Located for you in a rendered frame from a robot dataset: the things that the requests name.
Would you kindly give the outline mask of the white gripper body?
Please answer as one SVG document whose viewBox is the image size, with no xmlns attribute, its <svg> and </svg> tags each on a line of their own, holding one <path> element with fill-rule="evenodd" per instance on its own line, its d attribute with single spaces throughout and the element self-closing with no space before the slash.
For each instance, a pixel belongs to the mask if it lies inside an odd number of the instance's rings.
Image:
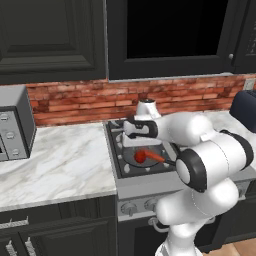
<svg viewBox="0 0 256 256">
<path fill-rule="evenodd" d="M 124 147 L 144 147 L 160 145 L 161 141 L 155 138 L 137 137 L 129 138 L 125 133 L 122 133 L 122 144 Z"/>
</svg>

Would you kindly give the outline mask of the red bell pepper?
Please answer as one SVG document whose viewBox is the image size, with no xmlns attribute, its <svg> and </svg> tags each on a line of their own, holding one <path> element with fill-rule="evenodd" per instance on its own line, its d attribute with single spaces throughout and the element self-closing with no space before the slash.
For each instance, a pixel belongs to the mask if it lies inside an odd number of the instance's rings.
<svg viewBox="0 0 256 256">
<path fill-rule="evenodd" d="M 134 154 L 134 159 L 137 163 L 142 164 L 146 161 L 146 153 L 144 150 L 138 150 Z"/>
</svg>

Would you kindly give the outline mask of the dark frying pan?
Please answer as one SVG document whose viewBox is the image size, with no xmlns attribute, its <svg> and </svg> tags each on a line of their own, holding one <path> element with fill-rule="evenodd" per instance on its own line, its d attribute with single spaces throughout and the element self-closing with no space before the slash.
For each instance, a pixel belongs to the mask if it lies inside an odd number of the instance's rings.
<svg viewBox="0 0 256 256">
<path fill-rule="evenodd" d="M 169 157 L 167 151 L 162 144 L 160 145 L 150 145 L 150 146 L 140 146 L 140 147 L 124 147 L 123 148 L 123 159 L 125 162 L 131 164 L 132 166 L 137 166 L 141 168 L 152 167 L 158 164 L 158 161 L 147 157 L 142 163 L 135 160 L 135 154 L 140 150 L 149 150 L 160 157 L 164 158 L 166 163 L 173 163 L 173 160 Z"/>
</svg>

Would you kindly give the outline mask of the orange carrot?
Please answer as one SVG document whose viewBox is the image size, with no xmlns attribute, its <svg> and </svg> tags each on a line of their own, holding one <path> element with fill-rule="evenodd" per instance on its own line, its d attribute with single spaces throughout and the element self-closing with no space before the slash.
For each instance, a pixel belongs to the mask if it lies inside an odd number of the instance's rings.
<svg viewBox="0 0 256 256">
<path fill-rule="evenodd" d="M 161 157 L 160 155 L 154 153 L 153 151 L 149 151 L 149 150 L 146 150 L 145 151 L 145 155 L 147 158 L 151 158 L 151 159 L 154 159 L 158 162 L 165 162 L 165 159 L 163 157 Z"/>
</svg>

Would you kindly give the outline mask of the grey stove knob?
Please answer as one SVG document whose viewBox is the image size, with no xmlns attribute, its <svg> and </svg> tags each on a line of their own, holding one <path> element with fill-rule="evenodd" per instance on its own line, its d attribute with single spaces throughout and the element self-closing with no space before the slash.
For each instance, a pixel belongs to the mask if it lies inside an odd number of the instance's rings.
<svg viewBox="0 0 256 256">
<path fill-rule="evenodd" d="M 157 204 L 157 199 L 155 199 L 155 198 L 149 199 L 149 200 L 147 200 L 147 201 L 145 202 L 144 208 L 145 208 L 146 210 L 155 211 L 156 204 Z"/>
<path fill-rule="evenodd" d="M 132 216 L 134 213 L 137 212 L 137 206 L 134 203 L 128 202 L 121 206 L 121 212 L 123 214 L 127 214 Z"/>
</svg>

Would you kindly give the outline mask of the black range hood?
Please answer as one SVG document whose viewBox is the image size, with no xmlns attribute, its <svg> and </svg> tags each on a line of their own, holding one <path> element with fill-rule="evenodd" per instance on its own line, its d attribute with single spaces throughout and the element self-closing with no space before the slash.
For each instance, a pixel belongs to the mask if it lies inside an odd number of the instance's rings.
<svg viewBox="0 0 256 256">
<path fill-rule="evenodd" d="M 106 0 L 111 80 L 226 70 L 239 0 Z"/>
</svg>

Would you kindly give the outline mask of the dark drawer front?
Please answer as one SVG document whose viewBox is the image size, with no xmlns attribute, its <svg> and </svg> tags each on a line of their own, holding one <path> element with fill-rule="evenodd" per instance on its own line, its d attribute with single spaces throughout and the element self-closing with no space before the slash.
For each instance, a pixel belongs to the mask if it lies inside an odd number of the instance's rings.
<svg viewBox="0 0 256 256">
<path fill-rule="evenodd" d="M 0 212 L 0 223 L 24 220 L 27 216 L 29 224 L 39 224 L 61 219 L 83 217 L 87 220 L 112 217 L 116 214 L 116 196 L 109 195 L 72 202 L 37 206 Z"/>
</svg>

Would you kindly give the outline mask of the black oven door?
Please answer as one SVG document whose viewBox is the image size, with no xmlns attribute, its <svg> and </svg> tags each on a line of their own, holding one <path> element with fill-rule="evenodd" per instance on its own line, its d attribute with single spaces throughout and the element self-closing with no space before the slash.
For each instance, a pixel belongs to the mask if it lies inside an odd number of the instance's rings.
<svg viewBox="0 0 256 256">
<path fill-rule="evenodd" d="M 155 256 L 165 241 L 167 232 L 160 233 L 148 224 L 149 217 L 118 224 L 118 256 Z M 196 234 L 195 245 L 201 252 L 219 249 L 228 236 L 233 217 L 221 214 L 215 221 L 205 224 Z"/>
</svg>

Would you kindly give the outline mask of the dark base cupboard door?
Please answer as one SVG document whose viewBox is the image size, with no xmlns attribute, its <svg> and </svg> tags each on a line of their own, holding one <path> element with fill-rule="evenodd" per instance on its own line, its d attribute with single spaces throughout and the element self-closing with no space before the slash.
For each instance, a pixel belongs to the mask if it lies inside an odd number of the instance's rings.
<svg viewBox="0 0 256 256">
<path fill-rule="evenodd" d="M 117 256 L 114 217 L 82 217 L 24 228 L 20 237 L 31 239 L 37 256 Z"/>
<path fill-rule="evenodd" d="M 0 237 L 0 256 L 22 256 L 19 238 L 16 235 Z"/>
</svg>

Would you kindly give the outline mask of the grey toaster oven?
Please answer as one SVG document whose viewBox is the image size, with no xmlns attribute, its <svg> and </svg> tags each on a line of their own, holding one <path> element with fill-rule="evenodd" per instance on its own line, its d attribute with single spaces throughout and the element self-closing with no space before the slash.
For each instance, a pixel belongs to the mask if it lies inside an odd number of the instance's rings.
<svg viewBox="0 0 256 256">
<path fill-rule="evenodd" d="M 29 158 L 36 130 L 26 87 L 0 86 L 0 162 Z"/>
</svg>

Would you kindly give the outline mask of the dark blue toaster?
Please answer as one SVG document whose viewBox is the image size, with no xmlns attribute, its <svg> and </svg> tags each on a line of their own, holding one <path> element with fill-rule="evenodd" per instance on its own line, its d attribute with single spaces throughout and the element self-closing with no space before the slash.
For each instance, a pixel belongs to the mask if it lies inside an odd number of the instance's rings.
<svg viewBox="0 0 256 256">
<path fill-rule="evenodd" d="M 250 132 L 256 133 L 256 90 L 239 91 L 233 99 L 229 113 Z"/>
</svg>

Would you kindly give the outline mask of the dark base cupboard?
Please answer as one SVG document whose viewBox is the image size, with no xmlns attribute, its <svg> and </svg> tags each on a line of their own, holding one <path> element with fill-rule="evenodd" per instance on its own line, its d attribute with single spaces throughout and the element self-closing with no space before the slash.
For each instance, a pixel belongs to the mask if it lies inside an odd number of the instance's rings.
<svg viewBox="0 0 256 256">
<path fill-rule="evenodd" d="M 256 195 L 249 196 L 237 205 L 230 240 L 238 242 L 256 238 Z"/>
</svg>

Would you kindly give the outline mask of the dark glazed cupboard door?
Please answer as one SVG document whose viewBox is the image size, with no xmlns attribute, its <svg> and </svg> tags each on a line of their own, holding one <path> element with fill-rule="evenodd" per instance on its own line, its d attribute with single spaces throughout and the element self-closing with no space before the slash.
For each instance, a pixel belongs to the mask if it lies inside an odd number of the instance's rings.
<svg viewBox="0 0 256 256">
<path fill-rule="evenodd" d="M 233 66 L 236 74 L 256 73 L 256 0 L 247 0 Z"/>
</svg>

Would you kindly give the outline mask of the dark wall cupboard door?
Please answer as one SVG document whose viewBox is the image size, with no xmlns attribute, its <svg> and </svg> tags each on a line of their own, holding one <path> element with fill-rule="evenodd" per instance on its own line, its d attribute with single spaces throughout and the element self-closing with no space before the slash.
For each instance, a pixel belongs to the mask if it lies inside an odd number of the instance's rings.
<svg viewBox="0 0 256 256">
<path fill-rule="evenodd" d="M 104 0 L 0 0 L 0 84 L 105 77 Z"/>
</svg>

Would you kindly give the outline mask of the grey wall socket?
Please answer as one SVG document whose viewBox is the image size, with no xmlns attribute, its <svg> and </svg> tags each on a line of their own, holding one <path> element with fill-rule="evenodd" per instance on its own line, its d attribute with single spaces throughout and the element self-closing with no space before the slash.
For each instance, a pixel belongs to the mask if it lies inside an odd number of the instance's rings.
<svg viewBox="0 0 256 256">
<path fill-rule="evenodd" d="M 244 90 L 252 90 L 254 88 L 254 83 L 255 83 L 254 79 L 246 79 L 243 89 Z"/>
</svg>

